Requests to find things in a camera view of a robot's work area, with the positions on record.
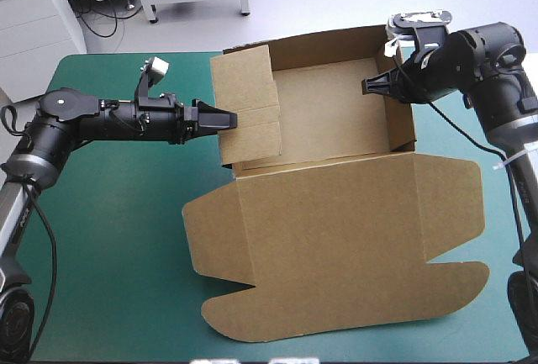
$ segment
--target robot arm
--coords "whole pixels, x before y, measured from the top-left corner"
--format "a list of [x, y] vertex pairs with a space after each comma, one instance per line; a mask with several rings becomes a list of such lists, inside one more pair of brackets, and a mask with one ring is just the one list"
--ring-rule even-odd
[[401, 66], [364, 80], [362, 90], [403, 103], [429, 104], [459, 90], [466, 108], [474, 108], [488, 142], [504, 151], [504, 164], [531, 230], [523, 253], [520, 250], [514, 257], [525, 273], [510, 277], [509, 301], [527, 348], [536, 353], [538, 154], [531, 151], [538, 149], [538, 98], [521, 65], [525, 47], [520, 33], [507, 24], [448, 34], [450, 21], [447, 11], [401, 13], [391, 18], [388, 32], [395, 39], [412, 39], [415, 50]]
[[[4, 127], [22, 139], [2, 165], [8, 177], [0, 189], [0, 361], [29, 359], [34, 304], [21, 287], [31, 280], [18, 264], [16, 253], [33, 200], [56, 183], [74, 150], [93, 140], [184, 144], [236, 127], [235, 113], [197, 99], [185, 106], [172, 93], [150, 98], [149, 88], [165, 76], [167, 68], [161, 59], [148, 60], [141, 69], [134, 101], [98, 99], [68, 88], [48, 92], [24, 131], [16, 129], [14, 108], [3, 108]], [[13, 115], [11, 124], [8, 110]]]

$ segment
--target table surface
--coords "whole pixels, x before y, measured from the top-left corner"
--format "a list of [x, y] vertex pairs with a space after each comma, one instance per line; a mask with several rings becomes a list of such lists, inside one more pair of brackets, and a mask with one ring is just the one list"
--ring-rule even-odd
[[[216, 53], [161, 54], [171, 62], [153, 93], [213, 103], [209, 59]], [[132, 99], [148, 55], [74, 55], [50, 89], [74, 87], [100, 98]], [[485, 142], [472, 110], [453, 94], [438, 106]], [[309, 335], [270, 343], [230, 340], [200, 315], [202, 302], [241, 285], [197, 275], [182, 206], [232, 180], [219, 166], [217, 139], [184, 146], [96, 142], [75, 152], [40, 199], [56, 232], [59, 277], [49, 323], [34, 359], [186, 361], [317, 356], [324, 361], [507, 361], [525, 355], [505, 296], [517, 269], [508, 184], [493, 156], [476, 150], [427, 106], [414, 107], [417, 151], [477, 161], [483, 173], [486, 229], [435, 261], [479, 260], [491, 276], [464, 309], [440, 319]], [[50, 248], [33, 214], [19, 259], [34, 279], [40, 318], [50, 279]]]

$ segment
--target cardboard box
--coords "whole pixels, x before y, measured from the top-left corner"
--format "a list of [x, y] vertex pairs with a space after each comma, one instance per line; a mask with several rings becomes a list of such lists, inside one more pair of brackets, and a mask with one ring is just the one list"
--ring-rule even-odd
[[431, 259], [480, 235], [480, 171], [414, 150], [409, 105], [362, 95], [385, 71], [383, 26], [306, 34], [212, 59], [236, 180], [185, 206], [194, 269], [253, 288], [211, 298], [223, 335], [268, 341], [454, 312], [481, 262]]

